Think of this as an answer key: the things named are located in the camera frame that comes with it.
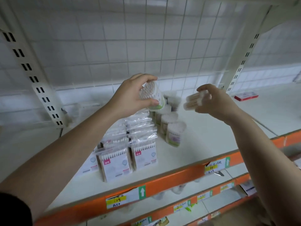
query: forearm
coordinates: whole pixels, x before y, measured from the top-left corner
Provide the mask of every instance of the forearm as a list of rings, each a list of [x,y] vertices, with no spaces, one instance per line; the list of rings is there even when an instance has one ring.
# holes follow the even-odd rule
[[[35,220],[71,180],[106,130],[117,120],[105,106],[36,154],[0,184],[23,200]]]
[[[259,197],[277,225],[301,223],[301,172],[244,112],[231,126]]]

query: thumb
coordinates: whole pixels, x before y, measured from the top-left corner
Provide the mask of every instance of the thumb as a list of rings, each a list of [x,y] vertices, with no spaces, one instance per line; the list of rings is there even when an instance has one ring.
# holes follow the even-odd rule
[[[159,105],[159,101],[156,99],[148,98],[145,100],[141,100],[141,108],[146,108],[150,106],[157,106]]]
[[[209,104],[204,104],[202,106],[198,106],[195,108],[195,111],[197,113],[209,113],[210,112]]]

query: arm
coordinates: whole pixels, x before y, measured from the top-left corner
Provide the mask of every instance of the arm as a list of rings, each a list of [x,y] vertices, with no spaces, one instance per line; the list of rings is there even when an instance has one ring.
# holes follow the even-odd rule
[[[124,81],[105,106],[0,183],[0,192],[24,201],[31,209],[33,221],[37,219],[71,180],[113,123],[159,103],[154,99],[140,100],[138,96],[144,83],[156,79],[152,75],[138,74]]]
[[[208,113],[230,125],[258,195],[276,225],[301,224],[301,172],[241,110],[229,95],[211,84],[212,99],[196,112]]]

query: hand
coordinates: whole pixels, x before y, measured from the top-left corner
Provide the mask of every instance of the hand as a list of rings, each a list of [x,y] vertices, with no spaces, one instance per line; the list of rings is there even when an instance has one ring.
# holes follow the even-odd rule
[[[235,119],[236,116],[244,113],[225,91],[212,84],[205,84],[197,89],[198,92],[202,90],[208,90],[212,98],[206,99],[205,97],[202,101],[203,105],[196,107],[196,112],[208,113],[226,124],[229,124],[231,119]]]
[[[106,106],[110,108],[112,113],[116,113],[118,119],[121,119],[133,115],[143,108],[158,105],[159,101],[155,99],[141,100],[139,98],[139,90],[142,88],[142,85],[157,79],[158,77],[150,74],[140,73],[133,75],[131,78],[123,81]]]

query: red box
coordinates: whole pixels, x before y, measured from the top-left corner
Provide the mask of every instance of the red box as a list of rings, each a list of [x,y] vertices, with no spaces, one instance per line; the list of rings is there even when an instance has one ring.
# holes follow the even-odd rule
[[[254,93],[254,92],[242,93],[242,94],[235,95],[234,98],[241,102],[241,101],[249,100],[252,98],[258,98],[258,94]]]

